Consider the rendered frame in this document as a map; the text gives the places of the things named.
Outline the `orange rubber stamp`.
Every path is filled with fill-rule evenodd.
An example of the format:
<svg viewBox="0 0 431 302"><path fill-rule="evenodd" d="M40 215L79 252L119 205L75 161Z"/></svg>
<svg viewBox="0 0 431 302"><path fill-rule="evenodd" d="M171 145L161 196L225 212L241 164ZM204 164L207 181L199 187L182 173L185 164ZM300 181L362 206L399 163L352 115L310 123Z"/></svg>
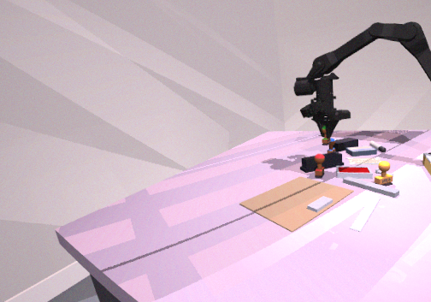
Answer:
<svg viewBox="0 0 431 302"><path fill-rule="evenodd" d="M393 177L387 174L387 171L390 169L390 164L386 161L382 161L379 163L378 167L381 171L381 176L375 177L375 184L383 186L392 185L393 183L391 181L393 181Z"/></svg>

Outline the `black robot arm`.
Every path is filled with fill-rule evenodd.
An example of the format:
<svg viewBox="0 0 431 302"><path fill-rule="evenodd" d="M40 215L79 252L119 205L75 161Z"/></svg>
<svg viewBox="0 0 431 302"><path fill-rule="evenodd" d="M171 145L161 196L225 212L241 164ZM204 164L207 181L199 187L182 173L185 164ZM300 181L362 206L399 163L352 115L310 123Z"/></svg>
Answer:
<svg viewBox="0 0 431 302"><path fill-rule="evenodd" d="M422 27L416 22L406 22L405 24L373 23L364 32L358 34L347 43L341 45L337 50L317 57L312 64L312 68L307 77L298 77L294 83L294 91L297 96L309 96L315 91L316 94L327 94L333 92L333 80L339 77L334 73L339 64L347 57L353 55L363 47L374 42L378 38L400 42L421 64L422 69L431 81L431 50ZM330 74L331 73L331 74ZM330 74L324 76L325 74ZM315 80L318 79L319 80ZM311 99L311 103L301 110L303 118L311 118L317 112L323 112L324 106L320 98L316 102Z"/></svg>

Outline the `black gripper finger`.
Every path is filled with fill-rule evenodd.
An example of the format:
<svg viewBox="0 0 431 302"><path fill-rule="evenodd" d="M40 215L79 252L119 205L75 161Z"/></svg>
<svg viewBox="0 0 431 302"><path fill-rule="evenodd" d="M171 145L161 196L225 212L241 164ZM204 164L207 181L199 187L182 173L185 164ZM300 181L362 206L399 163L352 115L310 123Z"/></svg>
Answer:
<svg viewBox="0 0 431 302"><path fill-rule="evenodd" d="M330 139L332 134L333 134L333 130L336 128L336 126L340 120L337 120L337 121L335 121L335 120L322 120L322 121L325 124L327 139Z"/></svg>
<svg viewBox="0 0 431 302"><path fill-rule="evenodd" d="M322 131L322 128L325 127L325 124L322 120L326 120L326 117L324 118L320 118L320 119L311 119L312 121L314 121L316 123L316 125L318 126L321 136L325 137L325 133Z"/></svg>

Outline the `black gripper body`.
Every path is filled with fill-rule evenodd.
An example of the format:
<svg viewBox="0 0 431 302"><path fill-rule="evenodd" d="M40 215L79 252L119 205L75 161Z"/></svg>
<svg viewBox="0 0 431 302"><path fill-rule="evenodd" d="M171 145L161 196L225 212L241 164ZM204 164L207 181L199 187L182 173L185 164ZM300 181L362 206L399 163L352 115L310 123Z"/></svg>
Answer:
<svg viewBox="0 0 431 302"><path fill-rule="evenodd" d="M337 108L334 108L334 99L336 99L334 94L318 94L316 98L314 98L314 101L316 101L317 98L320 98L324 106L324 111L315 113L313 119L324 118L324 116L326 116L326 120L335 121L351 118L351 112L349 110L337 110Z"/></svg>

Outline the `white marker pen with black cap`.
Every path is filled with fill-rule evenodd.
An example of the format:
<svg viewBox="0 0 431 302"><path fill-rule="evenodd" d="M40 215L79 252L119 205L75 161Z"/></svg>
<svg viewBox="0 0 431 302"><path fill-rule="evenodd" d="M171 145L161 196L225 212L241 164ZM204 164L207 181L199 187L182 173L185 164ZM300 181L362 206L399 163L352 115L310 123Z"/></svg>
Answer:
<svg viewBox="0 0 431 302"><path fill-rule="evenodd" d="M382 145L378 145L377 143L375 143L374 141L370 141L369 142L370 145L372 145L373 147L377 148L378 150L380 150L381 152L385 152L387 149L382 146Z"/></svg>

